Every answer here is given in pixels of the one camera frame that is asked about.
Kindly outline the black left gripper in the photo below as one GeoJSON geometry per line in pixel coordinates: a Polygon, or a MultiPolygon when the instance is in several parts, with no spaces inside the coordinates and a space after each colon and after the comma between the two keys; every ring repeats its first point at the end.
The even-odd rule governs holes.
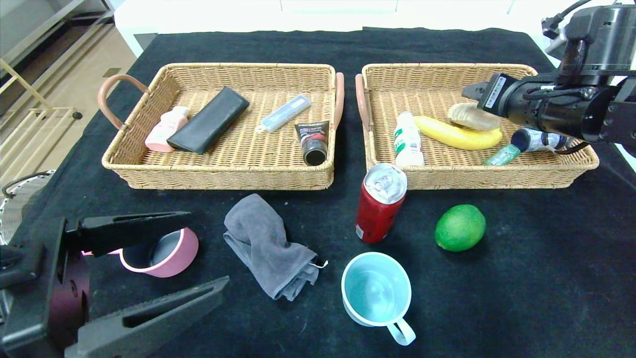
{"type": "Polygon", "coordinates": [[[88,274],[100,257],[188,226],[188,211],[45,219],[1,247],[3,358],[146,358],[223,303],[225,277],[88,321],[88,274]]]}

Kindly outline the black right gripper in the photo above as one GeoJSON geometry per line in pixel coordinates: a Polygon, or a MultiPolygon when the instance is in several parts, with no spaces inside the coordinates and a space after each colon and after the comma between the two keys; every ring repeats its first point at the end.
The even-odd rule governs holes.
{"type": "Polygon", "coordinates": [[[515,79],[504,73],[494,73],[489,81],[466,86],[462,97],[477,100],[477,107],[507,119],[516,125],[536,130],[545,129],[539,121],[540,100],[527,99],[527,91],[545,85],[545,75],[515,79]]]}

